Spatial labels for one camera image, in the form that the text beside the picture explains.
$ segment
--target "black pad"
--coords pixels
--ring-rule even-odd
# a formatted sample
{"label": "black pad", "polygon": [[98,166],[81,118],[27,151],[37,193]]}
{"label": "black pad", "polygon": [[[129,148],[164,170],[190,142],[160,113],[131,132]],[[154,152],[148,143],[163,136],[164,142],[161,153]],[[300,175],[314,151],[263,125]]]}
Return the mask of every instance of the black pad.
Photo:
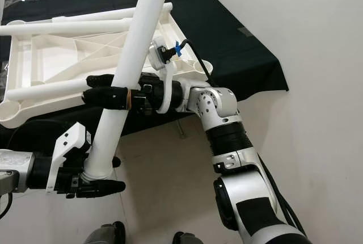
{"label": "black pad", "polygon": [[311,242],[300,234],[283,234],[270,240],[266,244],[311,244]]}
{"label": "black pad", "polygon": [[105,74],[105,75],[89,75],[86,78],[87,85],[95,88],[102,86],[111,86],[113,80],[113,75]]}
{"label": "black pad", "polygon": [[237,203],[237,210],[250,235],[264,227],[284,224],[276,217],[267,197],[241,201]]}
{"label": "black pad", "polygon": [[109,110],[127,110],[127,88],[96,87],[83,92],[82,100]]}

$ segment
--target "white tube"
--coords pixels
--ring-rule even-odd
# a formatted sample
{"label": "white tube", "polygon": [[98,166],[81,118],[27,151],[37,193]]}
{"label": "white tube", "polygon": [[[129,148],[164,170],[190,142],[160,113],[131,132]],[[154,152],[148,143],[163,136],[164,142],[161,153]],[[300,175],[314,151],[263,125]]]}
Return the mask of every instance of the white tube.
{"label": "white tube", "polygon": [[[165,0],[138,0],[112,86],[135,88]],[[106,179],[112,174],[115,155],[128,111],[103,110],[85,171],[85,180]]]}
{"label": "white tube", "polygon": [[5,98],[12,101],[54,98],[63,95],[76,94],[89,88],[90,87],[87,85],[86,79],[71,79],[69,81],[59,81],[26,88],[7,90]]}
{"label": "white tube", "polygon": [[[172,10],[172,3],[164,3],[162,12],[170,12]],[[110,10],[103,12],[96,12],[90,14],[83,14],[77,16],[59,16],[52,18],[53,22],[78,22],[78,21],[96,21],[96,20],[119,20],[122,18],[131,18],[135,13],[135,7],[122,10]]]}
{"label": "white tube", "polygon": [[0,36],[55,34],[55,33],[107,33],[127,31],[131,18],[122,20],[59,22],[38,24],[12,24],[0,26]]}

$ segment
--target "white bracket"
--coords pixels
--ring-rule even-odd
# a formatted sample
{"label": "white bracket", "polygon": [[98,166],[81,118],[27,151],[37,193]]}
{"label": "white bracket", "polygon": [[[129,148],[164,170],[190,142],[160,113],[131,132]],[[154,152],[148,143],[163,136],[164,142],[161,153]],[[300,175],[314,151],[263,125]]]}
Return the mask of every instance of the white bracket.
{"label": "white bracket", "polygon": [[52,164],[49,170],[48,182],[47,182],[47,192],[54,191],[54,186],[56,185],[57,174],[59,168],[63,165],[66,158],[64,155],[72,150],[72,148],[82,148],[88,146],[86,150],[91,145],[91,134],[86,131],[85,126],[81,125],[79,122],[75,123],[72,127],[63,133],[56,141],[56,145],[53,151]]}
{"label": "white bracket", "polygon": [[160,71],[160,79],[164,82],[164,97],[163,103],[157,110],[157,113],[166,113],[169,110],[171,103],[171,91],[172,91],[172,76],[176,72],[176,65],[174,62],[165,64],[165,68]]}

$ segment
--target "silver robotic arm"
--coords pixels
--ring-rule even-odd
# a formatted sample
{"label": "silver robotic arm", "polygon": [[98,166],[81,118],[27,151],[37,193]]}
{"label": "silver robotic arm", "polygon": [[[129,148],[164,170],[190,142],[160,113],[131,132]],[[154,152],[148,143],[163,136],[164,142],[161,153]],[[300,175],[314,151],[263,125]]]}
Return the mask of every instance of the silver robotic arm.
{"label": "silver robotic arm", "polygon": [[270,174],[246,136],[233,92],[193,87],[187,97],[187,110],[201,119],[214,170],[221,174],[214,190],[223,224],[237,230],[245,244],[310,243],[282,216],[278,218],[284,202],[277,198]]}

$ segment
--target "table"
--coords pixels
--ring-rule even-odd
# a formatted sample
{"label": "table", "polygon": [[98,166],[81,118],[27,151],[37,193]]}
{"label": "table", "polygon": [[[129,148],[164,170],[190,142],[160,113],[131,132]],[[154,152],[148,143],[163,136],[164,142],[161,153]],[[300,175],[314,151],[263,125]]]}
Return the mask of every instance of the table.
{"label": "table", "polygon": [[[288,90],[278,59],[241,24],[218,0],[166,0],[173,3],[171,15],[190,39],[203,59],[213,64],[212,77],[221,87],[230,88],[238,100],[260,91]],[[1,23],[12,20],[34,21],[55,16],[72,16],[92,12],[134,7],[137,0],[25,0],[3,11]],[[10,37],[0,37],[0,61],[9,58]],[[80,106],[37,119],[79,121],[95,133],[102,109]],[[141,117],[130,112],[123,135],[161,125],[186,116],[170,112]],[[33,133],[42,132],[33,126]],[[0,128],[0,148],[7,144],[13,130]],[[20,136],[19,141],[34,144],[37,137]],[[23,145],[14,143],[13,149]]]}

